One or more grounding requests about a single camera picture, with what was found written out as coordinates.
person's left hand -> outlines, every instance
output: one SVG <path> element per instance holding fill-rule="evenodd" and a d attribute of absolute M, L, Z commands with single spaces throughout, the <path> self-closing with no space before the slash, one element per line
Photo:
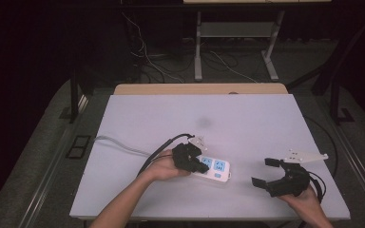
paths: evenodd
<path fill-rule="evenodd" d="M 172 155 L 172 150 L 161 152 L 157 159 L 145 169 L 143 174 L 149 175 L 154 181 L 165 181 L 190 175 L 190 172 L 176 168 Z"/>

desk foot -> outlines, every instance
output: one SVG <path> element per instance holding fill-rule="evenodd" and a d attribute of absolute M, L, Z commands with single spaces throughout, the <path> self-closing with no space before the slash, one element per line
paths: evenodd
<path fill-rule="evenodd" d="M 202 81 L 201 57 L 195 57 L 195 81 Z"/>
<path fill-rule="evenodd" d="M 277 75 L 277 72 L 275 71 L 275 67 L 274 67 L 274 65 L 272 64 L 272 60 L 271 60 L 271 58 L 269 58 L 269 57 L 268 57 L 268 58 L 267 58 L 267 57 L 265 57 L 265 53 L 266 53 L 266 51 L 265 51 L 265 50 L 263 50 L 263 51 L 261 52 L 263 62 L 265 63 L 266 69 L 268 69 L 269 77 L 271 78 L 271 80 L 272 80 L 273 82 L 276 82 L 276 81 L 278 81 L 278 80 L 279 80 L 279 77 L 278 77 L 278 75 Z"/>

human arm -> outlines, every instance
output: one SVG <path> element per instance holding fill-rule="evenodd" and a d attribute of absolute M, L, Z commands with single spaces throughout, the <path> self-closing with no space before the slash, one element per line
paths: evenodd
<path fill-rule="evenodd" d="M 136 204 L 152 182 L 165 181 L 171 178 L 189 175 L 190 173 L 188 171 L 177 169 L 174 166 L 174 162 L 170 156 L 171 154 L 171 150 L 160 153 L 158 156 L 159 159 L 150 164 L 143 173 L 103 209 L 100 215 L 90 225 L 90 228 L 125 227 Z"/>
<path fill-rule="evenodd" d="M 316 193 L 309 185 L 299 196 L 285 195 L 279 199 L 286 201 L 291 208 L 313 228 L 332 228 L 334 227 L 325 216 L 319 204 Z"/>

power strip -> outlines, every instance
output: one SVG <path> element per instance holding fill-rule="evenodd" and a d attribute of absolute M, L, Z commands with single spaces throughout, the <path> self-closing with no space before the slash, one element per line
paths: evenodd
<path fill-rule="evenodd" d="M 227 182 L 230 179 L 230 162 L 209 158 L 204 155 L 199 155 L 197 158 L 205 163 L 209 170 L 204 174 L 195 172 L 192 173 L 193 175 L 218 182 Z"/>

floor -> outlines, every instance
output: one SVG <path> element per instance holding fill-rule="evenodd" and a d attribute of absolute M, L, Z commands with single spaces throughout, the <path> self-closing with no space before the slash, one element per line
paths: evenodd
<path fill-rule="evenodd" d="M 189 39 L 184 42 L 186 47 L 182 59 L 168 58 L 160 50 L 150 49 L 149 58 L 155 66 L 150 63 L 144 66 L 142 76 L 134 83 L 196 83 L 192 63 L 193 43 Z M 202 83 L 269 83 L 260 56 L 260 51 L 266 45 L 266 41 L 251 39 L 204 40 Z M 335 41 L 277 43 L 272 61 L 279 83 L 291 83 L 320 66 L 335 47 Z M 156 68 L 166 73 L 164 79 Z M 340 108 L 348 109 L 355 121 L 334 124 L 328 115 L 329 92 L 324 96 L 314 96 L 310 91 L 313 82 L 314 79 L 309 80 L 289 92 L 295 95 L 319 150 L 331 158 L 335 158 L 337 152 L 337 170 L 336 159 L 329 159 L 327 166 L 333 175 L 335 173 L 336 184 L 350 209 L 352 219 L 334 221 L 334 226 L 365 227 L 365 175 L 359 172 L 365 169 L 365 113 L 352 95 L 342 89 Z M 69 83 L 58 90 L 0 193 L 0 227 L 84 227 L 83 221 L 71 218 L 68 214 L 84 172 L 92 139 L 113 89 L 101 85 L 93 94 L 84 96 L 80 102 L 80 115 L 72 124 L 69 119 L 61 118 L 69 108 Z M 66 153 L 77 135 L 91 137 L 86 154 L 80 160 L 67 159 Z M 298 227 L 300 221 L 266 223 L 270 227 L 292 228 Z M 227 224 L 226 227 L 249 225 Z"/>

